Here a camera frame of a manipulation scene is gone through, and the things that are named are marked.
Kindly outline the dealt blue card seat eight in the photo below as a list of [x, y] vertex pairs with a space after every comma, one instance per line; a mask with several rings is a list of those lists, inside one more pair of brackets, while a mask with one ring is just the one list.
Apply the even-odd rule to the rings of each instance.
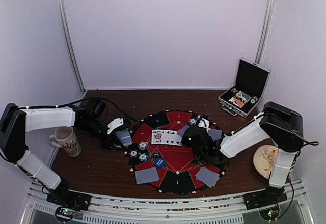
[[212, 138], [213, 141], [217, 141], [222, 137], [222, 131], [217, 129], [208, 130], [208, 135]]

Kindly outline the dealt blue card seat ten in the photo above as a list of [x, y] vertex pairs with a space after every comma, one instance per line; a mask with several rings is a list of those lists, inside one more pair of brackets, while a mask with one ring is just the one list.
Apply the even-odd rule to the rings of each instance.
[[218, 175], [216, 173], [210, 171], [209, 169], [202, 167], [196, 174], [196, 178], [198, 180], [204, 182], [205, 184], [213, 185], [217, 182]]

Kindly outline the blue small blind button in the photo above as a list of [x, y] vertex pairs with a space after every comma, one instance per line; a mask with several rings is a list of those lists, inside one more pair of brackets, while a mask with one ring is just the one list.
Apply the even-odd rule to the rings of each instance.
[[163, 168], [166, 165], [166, 161], [164, 158], [156, 158], [154, 161], [154, 166], [156, 168]]

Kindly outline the king of clubs card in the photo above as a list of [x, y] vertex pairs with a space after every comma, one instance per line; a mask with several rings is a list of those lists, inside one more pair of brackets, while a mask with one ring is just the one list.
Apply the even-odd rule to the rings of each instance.
[[161, 144], [162, 143], [162, 130], [152, 130], [151, 143], [152, 144]]

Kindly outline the black triangular all-in marker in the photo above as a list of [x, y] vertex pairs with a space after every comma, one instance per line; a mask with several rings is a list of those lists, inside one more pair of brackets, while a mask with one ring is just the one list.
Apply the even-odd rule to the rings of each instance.
[[161, 151], [159, 149], [150, 149], [150, 158], [163, 158], [163, 155], [161, 154]]

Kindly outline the red black chips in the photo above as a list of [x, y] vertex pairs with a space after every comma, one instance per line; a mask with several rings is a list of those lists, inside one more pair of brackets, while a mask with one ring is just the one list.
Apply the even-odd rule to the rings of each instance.
[[130, 158], [137, 158], [138, 155], [139, 155], [139, 152], [138, 152], [137, 150], [131, 150], [131, 151], [129, 152], [129, 157], [130, 157]]

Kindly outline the blue cream chips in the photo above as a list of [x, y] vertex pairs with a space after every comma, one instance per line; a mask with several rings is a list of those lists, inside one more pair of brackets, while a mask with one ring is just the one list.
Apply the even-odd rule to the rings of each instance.
[[138, 148], [140, 150], [146, 150], [148, 148], [148, 142], [142, 141], [142, 142], [138, 143]]

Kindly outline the dealt blue card seat two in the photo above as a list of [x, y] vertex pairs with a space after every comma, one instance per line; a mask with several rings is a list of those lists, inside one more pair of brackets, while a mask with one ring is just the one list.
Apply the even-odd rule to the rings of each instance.
[[151, 183], [159, 180], [159, 175], [155, 167], [136, 171], [135, 179], [137, 184]]

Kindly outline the green chips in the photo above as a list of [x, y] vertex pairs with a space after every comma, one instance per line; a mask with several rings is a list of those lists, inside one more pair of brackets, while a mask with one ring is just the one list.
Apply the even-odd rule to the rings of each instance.
[[141, 161], [141, 162], [145, 162], [149, 159], [149, 156], [148, 154], [146, 153], [141, 153], [139, 156], [138, 156], [138, 159]]

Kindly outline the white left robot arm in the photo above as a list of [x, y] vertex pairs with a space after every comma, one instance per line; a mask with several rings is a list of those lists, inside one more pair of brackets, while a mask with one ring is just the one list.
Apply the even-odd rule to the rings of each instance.
[[133, 117], [124, 112], [123, 117], [103, 125], [99, 119], [105, 109], [106, 100], [93, 97], [86, 99], [83, 106], [77, 106], [76, 102], [25, 107], [9, 103], [1, 115], [1, 155], [5, 161], [40, 182], [61, 205], [68, 206], [73, 202], [68, 182], [32, 153], [28, 143], [36, 139], [33, 149], [49, 149], [45, 134], [62, 127], [78, 128], [99, 139], [105, 149], [125, 149], [116, 134], [127, 129]]

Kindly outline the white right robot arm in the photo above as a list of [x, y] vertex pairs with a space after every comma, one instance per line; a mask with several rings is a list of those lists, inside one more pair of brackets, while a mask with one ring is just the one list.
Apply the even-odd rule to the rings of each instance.
[[296, 111], [274, 102], [264, 105], [263, 111], [237, 131], [213, 139], [203, 117], [184, 131], [181, 143], [192, 149], [202, 162], [220, 165], [241, 151], [266, 139], [278, 146], [275, 165], [269, 177], [269, 187], [261, 193], [265, 204], [272, 204], [281, 195], [292, 164], [304, 146], [303, 117]]

